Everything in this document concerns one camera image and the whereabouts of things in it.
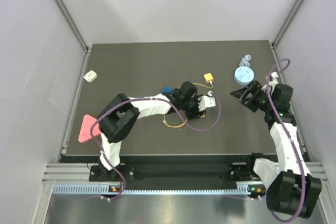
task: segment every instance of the white cable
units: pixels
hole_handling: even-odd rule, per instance
[[[240,61],[240,63],[239,63],[239,66],[240,67],[250,67],[251,66],[251,64],[250,64],[250,60],[251,60],[251,55],[245,55],[242,59],[241,59],[241,61]]]

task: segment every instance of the light blue disc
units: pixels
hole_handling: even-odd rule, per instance
[[[253,81],[254,72],[248,67],[239,67],[235,71],[235,81],[241,85],[248,85]]]

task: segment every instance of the yellow box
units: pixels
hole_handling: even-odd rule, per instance
[[[211,82],[211,81],[214,81],[214,77],[212,76],[211,73],[206,73],[206,74],[204,75],[204,80],[205,80],[206,83],[209,83],[209,82]]]

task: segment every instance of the black table surface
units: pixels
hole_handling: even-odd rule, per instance
[[[119,93],[128,97],[156,95],[164,87],[179,87],[184,81],[205,84],[203,75],[212,73],[214,88],[222,104],[218,124],[209,131],[197,132],[183,126],[166,127],[163,116],[139,119],[129,136],[123,140],[123,155],[195,155],[275,153],[261,111],[253,113],[230,92],[240,89],[234,72],[241,58],[252,56],[255,79],[265,83],[275,63],[269,41],[197,41],[155,42],[133,44],[94,44],[86,72],[93,70],[97,78],[83,82],[73,121],[66,155],[99,155],[94,141],[81,144],[78,135],[85,114],[97,117]],[[209,89],[199,87],[198,93]],[[197,128],[210,126],[217,117],[218,107],[207,109],[205,118],[192,120]],[[181,123],[176,114],[167,116],[171,125]]]

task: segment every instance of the gray wall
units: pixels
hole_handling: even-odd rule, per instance
[[[0,219],[28,223],[83,50],[53,0],[0,0]]]
[[[306,0],[278,52],[286,71],[308,148],[322,161],[336,195],[336,1]]]
[[[273,40],[295,0],[64,0],[86,43]]]

